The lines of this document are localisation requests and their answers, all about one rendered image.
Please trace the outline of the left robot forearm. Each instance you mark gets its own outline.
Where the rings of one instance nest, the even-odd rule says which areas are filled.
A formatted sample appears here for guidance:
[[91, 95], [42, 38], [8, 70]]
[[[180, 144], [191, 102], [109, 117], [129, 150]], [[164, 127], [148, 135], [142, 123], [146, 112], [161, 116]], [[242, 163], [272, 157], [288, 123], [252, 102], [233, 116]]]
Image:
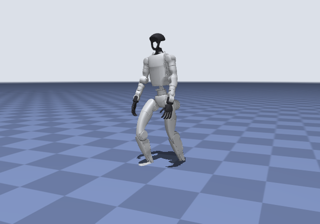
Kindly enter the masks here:
[[175, 91], [176, 91], [176, 87], [178, 85], [177, 83], [178, 83], [177, 77], [175, 75], [172, 75], [171, 83], [169, 84], [169, 90], [168, 90], [168, 94], [167, 94], [167, 96], [169, 97], [169, 102], [173, 103], [173, 101], [174, 101]]

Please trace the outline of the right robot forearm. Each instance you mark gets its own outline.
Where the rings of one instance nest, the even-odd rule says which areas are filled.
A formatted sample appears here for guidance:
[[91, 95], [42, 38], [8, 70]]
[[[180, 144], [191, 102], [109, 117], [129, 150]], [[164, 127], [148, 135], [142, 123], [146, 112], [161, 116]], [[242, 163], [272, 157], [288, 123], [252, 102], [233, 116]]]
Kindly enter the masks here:
[[[140, 100], [140, 96], [142, 95], [142, 92], [143, 92], [143, 89], [145, 88], [145, 85], [140, 83], [140, 80], [139, 80], [139, 84], [138, 84], [138, 88], [135, 92], [135, 95], [134, 96], [138, 96], [138, 99], [137, 101]], [[134, 97], [133, 97], [134, 98]]]

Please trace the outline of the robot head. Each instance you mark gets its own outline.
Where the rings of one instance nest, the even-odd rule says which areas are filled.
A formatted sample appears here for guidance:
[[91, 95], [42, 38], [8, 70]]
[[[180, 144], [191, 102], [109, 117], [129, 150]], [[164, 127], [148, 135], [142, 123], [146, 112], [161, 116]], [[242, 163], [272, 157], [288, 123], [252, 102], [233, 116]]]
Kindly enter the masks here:
[[[159, 34], [159, 33], [153, 34], [152, 36], [150, 36], [149, 39], [150, 39], [150, 42], [151, 42], [152, 49], [155, 50], [155, 54], [154, 55], [160, 54], [159, 52], [163, 52], [162, 49], [159, 47], [160, 42], [161, 41], [165, 41], [165, 37], [162, 34]], [[156, 48], [153, 47], [153, 42], [157, 43], [157, 47]]]

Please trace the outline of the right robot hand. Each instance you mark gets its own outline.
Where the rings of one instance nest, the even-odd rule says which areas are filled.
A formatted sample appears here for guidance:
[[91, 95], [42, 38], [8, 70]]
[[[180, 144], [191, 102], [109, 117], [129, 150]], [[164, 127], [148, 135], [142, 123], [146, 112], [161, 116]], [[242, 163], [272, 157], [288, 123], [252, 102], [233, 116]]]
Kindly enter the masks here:
[[137, 101], [137, 99], [138, 99], [138, 96], [134, 96], [134, 99], [133, 99], [133, 104], [132, 104], [132, 114], [133, 114], [133, 116], [137, 116], [137, 114], [135, 113], [135, 109], [136, 109], [136, 106], [137, 106], [137, 103], [138, 103], [138, 101]]

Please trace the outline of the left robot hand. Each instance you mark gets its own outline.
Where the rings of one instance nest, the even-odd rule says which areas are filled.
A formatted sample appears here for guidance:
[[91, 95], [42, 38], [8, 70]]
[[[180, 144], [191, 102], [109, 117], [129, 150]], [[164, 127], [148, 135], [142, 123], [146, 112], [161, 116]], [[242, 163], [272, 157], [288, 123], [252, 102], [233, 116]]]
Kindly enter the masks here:
[[[163, 117], [165, 116], [163, 119], [165, 119], [166, 117], [167, 117], [166, 119], [170, 119], [170, 118], [172, 117], [172, 111], [173, 111], [173, 110], [172, 110], [172, 109], [173, 109], [173, 108], [172, 108], [172, 104], [173, 104], [174, 102], [173, 102], [173, 103], [172, 103], [172, 102], [169, 102], [169, 98], [170, 98], [170, 97], [167, 98], [167, 101], [166, 101], [167, 104], [165, 105], [165, 107], [160, 111], [160, 113], [162, 113], [162, 111], [164, 110], [164, 114], [163, 114], [163, 116], [161, 117], [161, 118], [163, 118]], [[166, 113], [166, 115], [165, 115], [165, 113]]]

